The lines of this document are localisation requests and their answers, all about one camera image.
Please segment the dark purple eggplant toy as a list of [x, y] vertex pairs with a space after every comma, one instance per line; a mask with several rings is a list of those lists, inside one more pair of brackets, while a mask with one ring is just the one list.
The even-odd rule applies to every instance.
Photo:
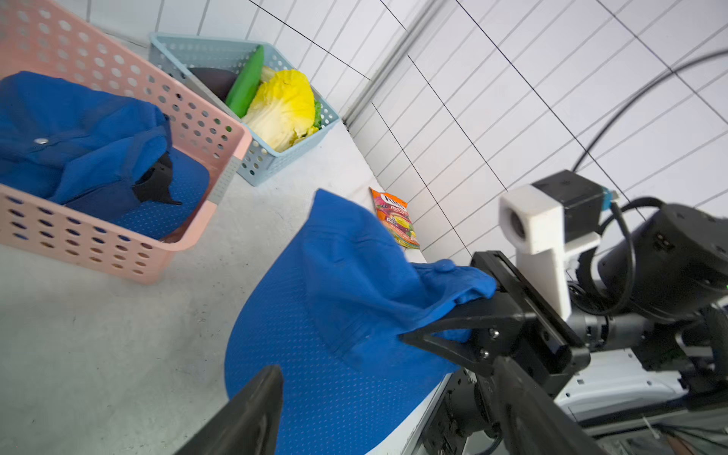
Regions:
[[220, 100], [227, 100], [227, 96], [237, 80], [237, 75], [226, 69], [192, 67], [190, 71]]

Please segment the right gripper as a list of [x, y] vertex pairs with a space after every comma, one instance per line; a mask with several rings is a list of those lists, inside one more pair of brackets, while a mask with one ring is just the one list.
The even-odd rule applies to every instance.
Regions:
[[510, 356], [546, 394], [560, 394], [591, 362], [585, 342], [502, 252], [477, 252], [471, 264], [495, 278], [499, 292], [457, 305], [400, 340], [479, 377], [491, 377], [496, 358]]

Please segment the yellow napa cabbage toy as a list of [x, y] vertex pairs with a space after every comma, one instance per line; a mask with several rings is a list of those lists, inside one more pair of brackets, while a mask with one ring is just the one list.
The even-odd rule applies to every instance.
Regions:
[[276, 152], [314, 135], [315, 96], [298, 70], [277, 72], [263, 83], [243, 117], [243, 123]]

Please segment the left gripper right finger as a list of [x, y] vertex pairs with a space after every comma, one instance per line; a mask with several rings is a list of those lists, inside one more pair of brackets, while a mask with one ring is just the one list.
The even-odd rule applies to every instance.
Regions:
[[493, 382], [491, 407], [509, 453], [605, 453], [512, 358], [495, 360]]

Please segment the green lettuce toy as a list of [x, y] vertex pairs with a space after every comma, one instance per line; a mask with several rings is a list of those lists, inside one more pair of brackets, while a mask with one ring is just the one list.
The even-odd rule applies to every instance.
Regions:
[[319, 100], [315, 100], [314, 108], [315, 108], [315, 118], [314, 118], [313, 128], [318, 131], [318, 130], [320, 130], [320, 128], [322, 128], [322, 103]]

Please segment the pink plastic basket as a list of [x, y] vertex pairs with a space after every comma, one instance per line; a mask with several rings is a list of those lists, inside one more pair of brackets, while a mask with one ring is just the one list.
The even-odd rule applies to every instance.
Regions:
[[186, 223], [157, 241], [58, 204], [1, 188], [1, 243], [152, 284], [208, 227], [252, 135], [240, 123], [53, 1], [1, 4], [1, 74], [30, 71], [155, 104], [170, 118], [174, 149], [210, 176]]

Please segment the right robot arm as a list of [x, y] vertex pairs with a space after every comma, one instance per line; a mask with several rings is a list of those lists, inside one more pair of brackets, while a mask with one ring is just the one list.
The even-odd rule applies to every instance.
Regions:
[[[472, 265], [497, 284], [443, 320], [402, 336], [409, 346], [461, 368], [439, 401], [422, 441], [430, 454], [459, 454], [483, 431], [512, 454], [598, 454], [600, 435], [654, 426], [675, 435], [670, 417], [727, 413], [727, 223], [700, 210], [640, 198], [654, 213], [599, 265], [608, 305], [591, 277], [591, 252], [581, 255], [568, 291], [578, 311], [602, 318], [595, 332], [576, 332], [536, 290], [532, 279], [498, 251]], [[576, 421], [555, 400], [594, 352], [622, 345], [650, 372], [680, 374], [684, 395], [662, 404]]]

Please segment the orange candy bag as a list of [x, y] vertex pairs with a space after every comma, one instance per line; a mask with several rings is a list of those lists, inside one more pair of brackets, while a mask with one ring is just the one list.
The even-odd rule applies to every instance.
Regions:
[[402, 199], [370, 189], [375, 214], [385, 229], [394, 237], [399, 246], [405, 249], [419, 249], [420, 244], [408, 211], [408, 204]]

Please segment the green cucumber toy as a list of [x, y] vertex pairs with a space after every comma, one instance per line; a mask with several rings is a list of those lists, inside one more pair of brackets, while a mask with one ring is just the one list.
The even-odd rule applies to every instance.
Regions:
[[259, 45], [246, 61], [227, 95], [227, 107], [240, 119], [248, 112], [248, 108], [257, 93], [264, 63], [265, 48]]

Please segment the blue baseball cap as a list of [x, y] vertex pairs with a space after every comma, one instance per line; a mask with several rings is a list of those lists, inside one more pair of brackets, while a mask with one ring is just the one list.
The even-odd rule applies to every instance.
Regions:
[[1, 82], [1, 182], [160, 240], [195, 213], [210, 173], [149, 102], [19, 72]]
[[409, 262], [369, 210], [318, 191], [234, 324], [227, 392], [277, 365], [284, 376], [278, 453], [368, 453], [455, 371], [401, 336], [496, 289], [473, 267]]

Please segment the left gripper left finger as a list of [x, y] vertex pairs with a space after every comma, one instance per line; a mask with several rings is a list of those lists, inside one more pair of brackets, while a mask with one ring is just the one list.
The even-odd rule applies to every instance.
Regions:
[[282, 405], [282, 370], [275, 365], [267, 366], [176, 454], [273, 454]]

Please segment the light blue plastic basket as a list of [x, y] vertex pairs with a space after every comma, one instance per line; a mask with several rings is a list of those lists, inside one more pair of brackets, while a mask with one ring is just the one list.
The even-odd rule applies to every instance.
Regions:
[[[193, 76], [190, 68], [220, 68], [239, 73], [259, 46], [265, 48], [266, 66], [276, 71], [290, 70], [294, 67], [274, 45], [266, 42], [153, 33], [150, 35], [150, 43], [149, 60], [152, 64], [232, 118], [235, 115], [225, 106], [225, 102], [217, 98], [208, 87]], [[324, 100], [324, 97], [318, 91], [314, 92], [314, 96], [315, 100], [322, 103], [322, 128], [311, 138], [306, 138], [279, 153], [256, 134], [252, 135], [252, 143], [238, 169], [238, 174], [250, 185], [263, 184], [265, 180], [280, 172], [284, 167], [315, 149], [333, 126], [339, 123], [339, 114]]]

